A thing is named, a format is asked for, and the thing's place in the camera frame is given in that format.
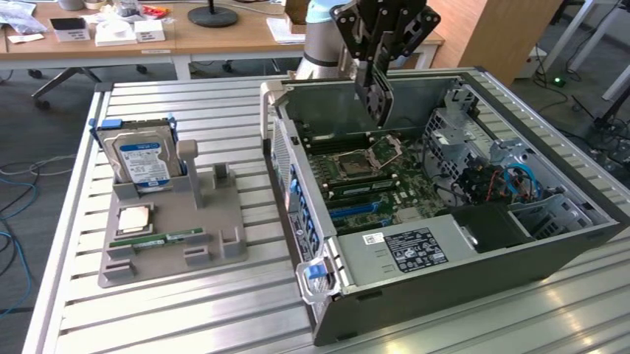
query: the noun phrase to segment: motherboard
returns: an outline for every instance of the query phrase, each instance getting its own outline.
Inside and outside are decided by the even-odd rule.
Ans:
[[[446,208],[414,139],[362,136],[311,144],[307,153],[338,235],[432,218]]]

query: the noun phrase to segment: white box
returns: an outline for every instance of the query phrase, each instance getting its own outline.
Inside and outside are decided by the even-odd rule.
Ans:
[[[516,75],[516,79],[528,79],[530,77],[534,76],[535,71],[538,70],[538,67],[540,66],[540,62],[544,61],[544,58],[547,58],[547,53],[544,50],[538,48],[538,53],[535,50],[535,47],[532,48],[530,52],[530,57],[526,60],[524,66],[520,69],[520,73]]]
[[[133,31],[136,33],[136,39],[140,43],[167,40],[164,37],[164,30],[160,20],[133,22]]]
[[[51,18],[57,41],[88,41],[89,29],[83,18]]]
[[[136,44],[131,25],[120,20],[104,21],[96,26],[96,46],[123,46]]]

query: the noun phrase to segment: blue pcie slot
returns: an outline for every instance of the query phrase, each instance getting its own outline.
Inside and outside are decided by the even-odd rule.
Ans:
[[[378,207],[380,206],[380,202],[375,201],[370,204],[363,204],[360,206],[354,206],[351,208],[346,208],[342,210],[332,210],[330,212],[331,218],[343,218],[346,216],[363,214],[366,212],[375,212],[378,211]]]

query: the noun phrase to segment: power supply label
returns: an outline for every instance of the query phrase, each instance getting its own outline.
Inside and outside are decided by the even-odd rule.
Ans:
[[[428,228],[384,236],[384,242],[403,273],[448,261]]]

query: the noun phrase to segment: chair wheel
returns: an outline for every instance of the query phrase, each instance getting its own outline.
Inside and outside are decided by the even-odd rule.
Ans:
[[[40,79],[43,77],[41,71],[29,69],[28,76],[32,77],[33,79]]]
[[[51,109],[51,103],[48,101],[36,100],[35,104],[36,104],[36,107],[41,109],[43,111],[47,111],[48,109]]]
[[[229,63],[224,63],[220,67],[221,67],[224,72],[233,72],[233,70],[235,70]]]

